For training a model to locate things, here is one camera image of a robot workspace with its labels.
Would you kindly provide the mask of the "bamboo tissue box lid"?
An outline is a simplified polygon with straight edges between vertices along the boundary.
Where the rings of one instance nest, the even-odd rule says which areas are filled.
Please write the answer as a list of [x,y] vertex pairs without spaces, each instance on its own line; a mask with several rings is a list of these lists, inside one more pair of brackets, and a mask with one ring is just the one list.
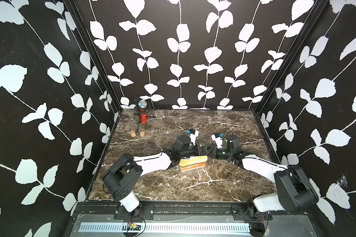
[[206,163],[207,160],[208,160],[207,156],[195,156],[195,157],[191,157],[191,158],[181,159],[179,166],[186,167],[186,166]]

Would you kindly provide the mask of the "orange tissue paper pack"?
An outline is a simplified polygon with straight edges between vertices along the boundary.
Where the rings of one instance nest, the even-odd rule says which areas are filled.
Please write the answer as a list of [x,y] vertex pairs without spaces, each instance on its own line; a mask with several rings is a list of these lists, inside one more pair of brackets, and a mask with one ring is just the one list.
[[191,170],[196,170],[196,169],[202,168],[205,165],[206,165],[205,163],[196,164],[196,165],[191,165],[191,166],[186,166],[186,167],[180,167],[180,169],[181,169],[181,172],[187,172],[187,171],[191,171]]

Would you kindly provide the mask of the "clear plastic tissue box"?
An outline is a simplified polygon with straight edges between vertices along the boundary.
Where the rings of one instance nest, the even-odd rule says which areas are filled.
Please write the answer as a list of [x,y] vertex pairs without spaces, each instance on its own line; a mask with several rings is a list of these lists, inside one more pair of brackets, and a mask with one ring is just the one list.
[[207,160],[207,156],[195,156],[188,159],[181,159],[179,167],[181,172],[186,172],[204,167],[207,163]]

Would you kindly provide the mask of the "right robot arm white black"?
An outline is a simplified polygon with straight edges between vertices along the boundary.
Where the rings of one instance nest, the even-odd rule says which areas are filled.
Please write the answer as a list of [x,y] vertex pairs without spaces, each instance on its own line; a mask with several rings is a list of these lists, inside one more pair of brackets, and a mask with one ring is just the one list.
[[270,211],[296,215],[319,201],[319,195],[300,166],[279,165],[246,152],[235,135],[215,133],[211,138],[216,143],[216,148],[211,149],[211,158],[230,160],[234,165],[267,178],[276,185],[275,193],[248,201],[247,211],[251,217]]

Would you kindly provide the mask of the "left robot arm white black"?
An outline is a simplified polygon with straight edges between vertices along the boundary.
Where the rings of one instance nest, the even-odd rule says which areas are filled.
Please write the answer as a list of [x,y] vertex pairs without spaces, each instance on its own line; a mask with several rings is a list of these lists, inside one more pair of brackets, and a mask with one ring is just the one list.
[[156,155],[134,157],[123,154],[102,176],[103,184],[114,201],[119,202],[128,214],[142,207],[133,192],[139,178],[145,174],[168,170],[177,166],[182,159],[207,156],[211,149],[205,145],[194,145],[189,136],[180,136],[175,144]]

